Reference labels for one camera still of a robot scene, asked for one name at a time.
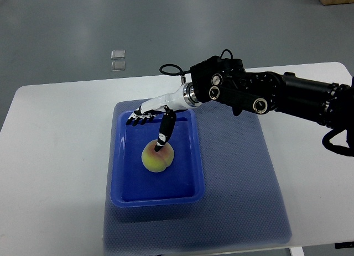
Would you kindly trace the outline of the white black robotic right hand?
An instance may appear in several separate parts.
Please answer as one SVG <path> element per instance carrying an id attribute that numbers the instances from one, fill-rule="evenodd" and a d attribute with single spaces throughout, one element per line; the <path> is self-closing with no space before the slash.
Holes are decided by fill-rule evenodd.
<path id="1" fill-rule="evenodd" d="M 152 121 L 158 115 L 162 115 L 162 121 L 159 128 L 158 140 L 154 150 L 159 152 L 167 144 L 176 122 L 176 114 L 199 107 L 199 102 L 194 93 L 192 83 L 181 85 L 174 93 L 168 93 L 143 102 L 128 117 L 126 124 L 145 124 Z"/>

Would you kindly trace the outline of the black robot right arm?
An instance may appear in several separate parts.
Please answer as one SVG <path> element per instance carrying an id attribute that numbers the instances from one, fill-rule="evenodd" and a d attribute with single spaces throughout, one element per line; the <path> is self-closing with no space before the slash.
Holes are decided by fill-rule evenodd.
<path id="1" fill-rule="evenodd" d="M 196 99 L 266 114 L 277 111 L 316 122 L 331 130 L 323 146 L 353 156 L 353 86 L 301 79 L 292 72 L 247 72 L 240 59 L 212 56 L 190 68 Z"/>

